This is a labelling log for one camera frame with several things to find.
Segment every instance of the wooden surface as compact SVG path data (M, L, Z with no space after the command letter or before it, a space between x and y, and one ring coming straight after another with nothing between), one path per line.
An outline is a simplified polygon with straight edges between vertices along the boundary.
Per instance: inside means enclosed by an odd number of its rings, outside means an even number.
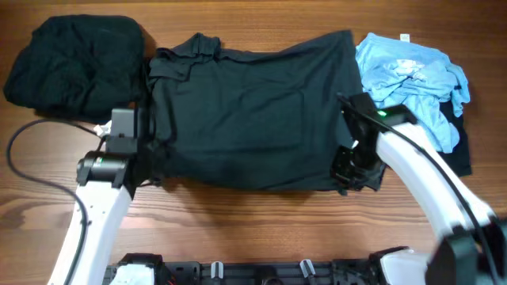
M195 32L218 36L226 48L278 51L327 32L352 29L438 48L460 65L472 103L465 108L474 175L466 185L507 214L507 2L263 1L0 4L0 82L31 31L48 17L119 14L136 19L154 46L172 47ZM33 111L0 99L0 284L45 283L58 256L72 201L58 190L15 177L6 166L12 133ZM34 127L13 148L28 173L75 188L75 166L97 140L78 130ZM433 233L398 177L387 171L377 193L265 194L211 188L188 180L136 193L116 237L111 262L125 253L160 253L165 260L289 261L365 257L396 245L429 251Z

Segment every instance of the tabletop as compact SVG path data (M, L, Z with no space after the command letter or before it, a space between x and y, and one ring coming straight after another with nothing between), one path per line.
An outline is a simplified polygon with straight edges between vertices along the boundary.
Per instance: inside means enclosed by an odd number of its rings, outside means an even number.
M473 175L464 183L500 216L507 214L507 2L429 1L0 1L0 82L5 83L32 30L65 14L124 15L147 38L147 56L196 32L225 48L279 51L322 34L351 29L438 48L461 66L471 103L464 109ZM14 176L9 137L34 111L0 99L0 284L46 283L71 220L73 201L57 189ZM23 134L13 159L27 173L75 188L79 158L97 139L48 124ZM158 253L166 261L260 262L366 257L398 245L431 251L424 213L395 173L378 192L245 192L186 179L142 188L116 236L110 262L125 253Z

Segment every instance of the white label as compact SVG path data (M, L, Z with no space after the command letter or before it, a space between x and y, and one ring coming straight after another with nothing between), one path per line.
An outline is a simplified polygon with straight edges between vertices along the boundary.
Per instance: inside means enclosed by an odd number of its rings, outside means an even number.
M399 34L399 40L409 43L410 42L410 34Z

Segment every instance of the black garment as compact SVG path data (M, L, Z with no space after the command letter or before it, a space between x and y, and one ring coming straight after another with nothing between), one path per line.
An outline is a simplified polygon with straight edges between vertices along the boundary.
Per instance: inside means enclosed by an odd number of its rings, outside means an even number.
M351 146L337 93L362 92L352 33L277 53L222 49L196 34L151 60L157 169L233 188L338 189Z
M144 40L128 17L51 17L32 34L4 87L6 99L53 116L109 120L146 92Z
M468 135L463 127L463 115L459 118L454 116L452 110L452 102L448 101L440 103L440 111L444 114L445 118L452 123L459 133L459 142L450 154L439 152L438 154L444 159L454 173L459 176L466 176L472 174L470 163L470 151L468 150Z

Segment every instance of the light blue cloth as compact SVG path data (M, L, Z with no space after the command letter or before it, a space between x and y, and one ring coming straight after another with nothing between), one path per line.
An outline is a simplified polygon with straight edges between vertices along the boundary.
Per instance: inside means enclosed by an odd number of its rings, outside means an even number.
M470 102L468 80L461 67L437 49L369 33L356 48L365 92L378 108L404 104L418 118L437 151L451 153L459 142L456 127L440 112L452 100L455 116Z

